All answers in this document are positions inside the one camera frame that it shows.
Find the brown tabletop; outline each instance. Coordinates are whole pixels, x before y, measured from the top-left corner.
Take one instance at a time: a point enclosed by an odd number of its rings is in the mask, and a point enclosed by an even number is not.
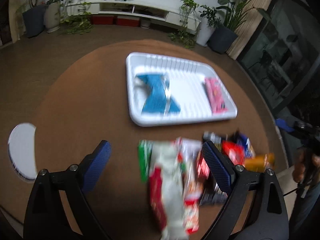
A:
[[[209,64],[221,78],[237,108],[236,119],[188,125],[139,127],[129,117],[125,60],[131,52],[180,57]],[[137,145],[141,139],[201,140],[205,130],[246,134],[257,153],[269,152],[267,136],[252,102],[220,67],[193,51],[160,41],[129,41],[101,47],[69,67],[52,85],[33,120],[37,168],[62,171],[80,163],[101,140],[112,154],[87,200],[114,239],[159,239],[150,219],[146,185],[140,182]],[[200,209],[200,239],[220,207]]]

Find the dish rack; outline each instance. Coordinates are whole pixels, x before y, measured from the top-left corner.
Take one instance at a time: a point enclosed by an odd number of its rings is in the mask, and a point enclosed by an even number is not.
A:
[[[139,126],[174,125],[233,119],[237,107],[216,72],[207,64],[163,55],[132,52],[126,60],[129,113]],[[171,97],[181,108],[168,115],[142,113],[149,88],[136,75],[165,74],[170,80]],[[216,78],[220,84],[226,111],[212,113],[204,78]]]

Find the red box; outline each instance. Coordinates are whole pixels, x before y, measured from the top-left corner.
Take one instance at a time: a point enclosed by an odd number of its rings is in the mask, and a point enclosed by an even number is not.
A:
[[[139,27],[140,26],[140,18],[138,17],[130,17],[130,16],[118,16],[116,20],[117,25],[124,26],[132,26]]]
[[[92,24],[113,24],[114,18],[115,17],[113,15],[92,15],[91,22]]]

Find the brown floor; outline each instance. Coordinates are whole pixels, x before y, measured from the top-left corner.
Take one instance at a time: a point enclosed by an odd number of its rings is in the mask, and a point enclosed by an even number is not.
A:
[[[166,33],[158,30],[96,25],[91,33],[84,35],[42,33],[31,39],[23,37],[0,49],[0,205],[19,221],[24,219],[32,184],[19,179],[10,166],[7,140],[11,130],[21,122],[31,122],[49,87],[76,60],[104,45],[140,39],[172,43]],[[194,51],[219,65],[247,93],[263,121],[270,150],[276,155],[275,170],[286,169],[286,158],[272,118],[243,70],[227,55],[219,55],[209,48],[197,45]],[[9,204],[12,198],[15,198],[14,206]]]

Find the hanging vine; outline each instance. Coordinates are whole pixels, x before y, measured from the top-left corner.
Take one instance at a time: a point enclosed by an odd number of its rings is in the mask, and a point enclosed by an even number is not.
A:
[[[93,25],[90,22],[90,12],[87,11],[90,4],[89,2],[80,2],[82,14],[78,15],[68,15],[68,6],[72,0],[66,0],[63,4],[63,13],[61,16],[61,23],[67,23],[68,28],[63,32],[64,34],[83,34],[85,32],[90,32]]]
[[[178,33],[170,33],[169,36],[172,41],[181,42],[185,48],[192,49],[196,44],[196,41],[194,40],[196,35],[192,35],[188,32],[188,20],[189,16],[193,15],[196,26],[195,10],[199,7],[199,4],[197,4],[194,0],[181,1],[183,1],[183,4],[180,6],[181,26],[179,27]]]

